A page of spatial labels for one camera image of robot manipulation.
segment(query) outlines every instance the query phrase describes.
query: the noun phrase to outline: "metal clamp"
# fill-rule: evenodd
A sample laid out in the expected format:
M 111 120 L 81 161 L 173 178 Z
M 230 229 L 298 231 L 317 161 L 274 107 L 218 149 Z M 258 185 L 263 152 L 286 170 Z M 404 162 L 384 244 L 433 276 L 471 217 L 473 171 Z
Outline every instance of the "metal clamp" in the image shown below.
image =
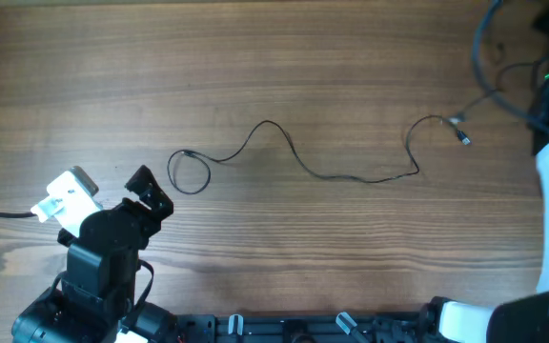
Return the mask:
M 228 319 L 228 334 L 243 335 L 243 316 L 240 314 L 233 314 Z
M 357 323 L 348 313 L 339 313 L 335 318 L 336 324 L 346 334 L 355 339 L 358 343 L 370 343 L 368 339 L 357 329 Z

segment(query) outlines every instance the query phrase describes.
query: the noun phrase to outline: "white bracket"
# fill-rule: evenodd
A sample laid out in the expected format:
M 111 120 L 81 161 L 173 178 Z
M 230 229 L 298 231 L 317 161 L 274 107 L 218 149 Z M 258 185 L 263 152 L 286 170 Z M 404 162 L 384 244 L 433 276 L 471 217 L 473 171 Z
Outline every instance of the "white bracket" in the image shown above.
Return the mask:
M 494 309 L 449 301 L 439 314 L 439 333 L 460 343 L 486 343 L 488 322 Z
M 80 225 L 89 215 L 103 210 L 103 206 L 92 199 L 98 187 L 79 167 L 63 172 L 47 187 L 48 196 L 33 206 L 40 222 L 54 216 L 61 226 L 76 237 L 80 235 Z
M 115 343 L 148 343 L 148 339 L 134 332 L 118 332 Z

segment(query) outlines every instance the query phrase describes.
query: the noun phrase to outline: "wooden table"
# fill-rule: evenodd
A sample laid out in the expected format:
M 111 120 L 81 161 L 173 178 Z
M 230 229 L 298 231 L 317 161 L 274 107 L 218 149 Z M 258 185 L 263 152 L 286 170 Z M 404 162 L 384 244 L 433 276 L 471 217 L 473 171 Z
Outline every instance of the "wooden table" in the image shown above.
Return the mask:
M 538 4 L 498 16 L 503 64 L 539 57 Z M 169 184 L 177 149 L 235 151 L 263 119 L 307 165 L 409 172 L 402 136 L 480 95 L 469 52 L 484 1 L 188 3 L 0 10 L 0 210 L 27 211 L 82 166 L 106 208 L 142 164 L 175 204 L 142 256 L 173 313 L 414 310 L 434 295 L 494 306 L 539 277 L 542 204 L 530 132 L 491 104 L 464 147 L 436 121 L 413 135 L 419 176 L 366 186 L 304 172 L 259 129 L 211 186 Z M 494 44 L 485 44 L 485 67 Z M 527 104 L 528 71 L 506 78 Z M 179 182 L 206 172 L 184 160 Z M 65 269 L 55 221 L 0 219 L 0 341 Z M 148 280 L 138 276 L 138 289 Z

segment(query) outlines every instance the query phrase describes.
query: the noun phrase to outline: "wood grain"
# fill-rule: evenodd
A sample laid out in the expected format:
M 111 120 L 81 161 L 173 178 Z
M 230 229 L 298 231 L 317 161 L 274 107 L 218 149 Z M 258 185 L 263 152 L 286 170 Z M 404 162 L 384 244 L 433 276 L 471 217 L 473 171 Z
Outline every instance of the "wood grain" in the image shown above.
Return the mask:
M 542 209 L 530 132 L 485 104 L 464 147 L 417 129 L 416 177 L 324 182 L 264 127 L 196 196 L 169 185 L 180 148 L 225 156 L 263 119 L 307 165 L 380 178 L 410 170 L 420 116 L 480 95 L 469 66 L 479 1 L 213 3 L 0 10 L 0 210 L 26 211 L 71 166 L 106 207 L 150 167 L 175 214 L 142 255 L 150 300 L 173 313 L 415 309 L 434 295 L 496 305 L 534 291 Z M 506 62 L 539 56 L 537 4 L 506 8 Z M 485 63 L 487 70 L 496 67 Z M 528 73 L 506 79 L 530 101 Z M 181 162 L 179 182 L 206 173 Z M 57 225 L 0 220 L 0 341 L 65 268 Z M 141 272 L 138 289 L 147 281 Z

